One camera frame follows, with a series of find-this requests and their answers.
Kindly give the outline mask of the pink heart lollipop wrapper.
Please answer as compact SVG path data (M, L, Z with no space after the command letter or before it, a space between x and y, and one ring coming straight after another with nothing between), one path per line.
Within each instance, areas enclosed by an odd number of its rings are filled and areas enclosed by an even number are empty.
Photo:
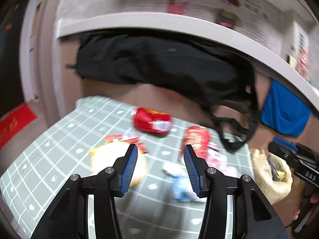
M226 171L227 158L221 153L220 148L213 142L208 143L206 162L208 166L217 168L220 171Z

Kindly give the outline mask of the blue white wrapper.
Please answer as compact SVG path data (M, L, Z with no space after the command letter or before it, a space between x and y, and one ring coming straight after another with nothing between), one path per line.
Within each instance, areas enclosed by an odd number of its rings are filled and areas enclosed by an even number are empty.
M205 198L200 199L192 190L187 170L184 166L165 161L162 170L172 178L172 193L174 198L180 202L204 203Z

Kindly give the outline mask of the red paper cup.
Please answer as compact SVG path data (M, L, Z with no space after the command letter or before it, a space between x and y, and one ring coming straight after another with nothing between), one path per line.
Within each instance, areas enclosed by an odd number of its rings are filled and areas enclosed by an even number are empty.
M188 127L183 136L181 152L180 152L180 162L184 162L183 149L186 145L192 145L192 148L197 157L206 159L208 145L211 136L207 128L202 126L191 126Z

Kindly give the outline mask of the red snack wrapper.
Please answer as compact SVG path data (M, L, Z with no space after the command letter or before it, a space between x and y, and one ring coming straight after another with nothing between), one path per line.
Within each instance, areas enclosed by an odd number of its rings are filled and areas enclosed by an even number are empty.
M117 141L135 144L142 154L149 152L143 143L143 139L136 133L129 132L127 134L106 135L104 137L105 144Z

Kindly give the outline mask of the red soda can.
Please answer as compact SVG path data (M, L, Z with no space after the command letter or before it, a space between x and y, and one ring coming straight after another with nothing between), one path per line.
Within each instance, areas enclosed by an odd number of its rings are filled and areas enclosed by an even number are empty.
M139 107L133 117L134 126L143 132L167 134L172 126L171 115L144 107Z

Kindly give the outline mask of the trash bin with yellow bag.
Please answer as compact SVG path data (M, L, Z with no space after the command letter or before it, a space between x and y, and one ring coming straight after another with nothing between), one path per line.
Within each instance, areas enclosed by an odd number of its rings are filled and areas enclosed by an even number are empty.
M268 151L266 146L249 149L255 182L273 205L291 191L292 174L287 163Z

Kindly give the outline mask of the blue hanging towel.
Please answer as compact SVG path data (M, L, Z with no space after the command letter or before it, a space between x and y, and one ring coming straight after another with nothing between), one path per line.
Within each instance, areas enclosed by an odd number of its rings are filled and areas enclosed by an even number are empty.
M294 93L276 80L261 111L261 123L279 134L297 137L306 127L311 115L309 107Z

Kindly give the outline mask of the green grid table mat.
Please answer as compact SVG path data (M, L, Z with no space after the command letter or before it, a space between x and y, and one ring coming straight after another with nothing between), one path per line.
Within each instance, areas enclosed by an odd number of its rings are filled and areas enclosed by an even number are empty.
M72 174L93 173L89 150L106 135L132 134L135 107L107 97L86 97L74 111L44 131L21 151L1 176L1 196L21 238L30 238L58 190ZM165 162L179 162L185 130L192 122L174 118L169 134L141 133L148 171L136 187L116 199L124 238L197 238L204 213L202 202L180 202Z

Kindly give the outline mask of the bottle with red contents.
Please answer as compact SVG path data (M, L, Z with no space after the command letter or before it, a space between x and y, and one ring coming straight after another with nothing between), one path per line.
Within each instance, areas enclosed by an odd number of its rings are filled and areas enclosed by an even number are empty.
M307 50L305 48L302 48L301 52L299 53L297 72L304 79L308 78L308 57L307 57Z

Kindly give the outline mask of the red floor mat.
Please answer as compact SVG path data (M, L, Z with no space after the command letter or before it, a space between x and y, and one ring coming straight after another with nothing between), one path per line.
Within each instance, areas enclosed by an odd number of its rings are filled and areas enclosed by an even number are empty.
M22 104L1 120L1 148L4 147L18 132L37 118L27 104Z

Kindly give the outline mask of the cartoon couple wall sticker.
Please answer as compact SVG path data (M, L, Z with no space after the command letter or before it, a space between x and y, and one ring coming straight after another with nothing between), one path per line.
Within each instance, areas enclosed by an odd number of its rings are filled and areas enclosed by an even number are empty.
M241 19L234 13L240 7L239 0L166 0L169 14L199 17L215 24L235 29L241 26Z

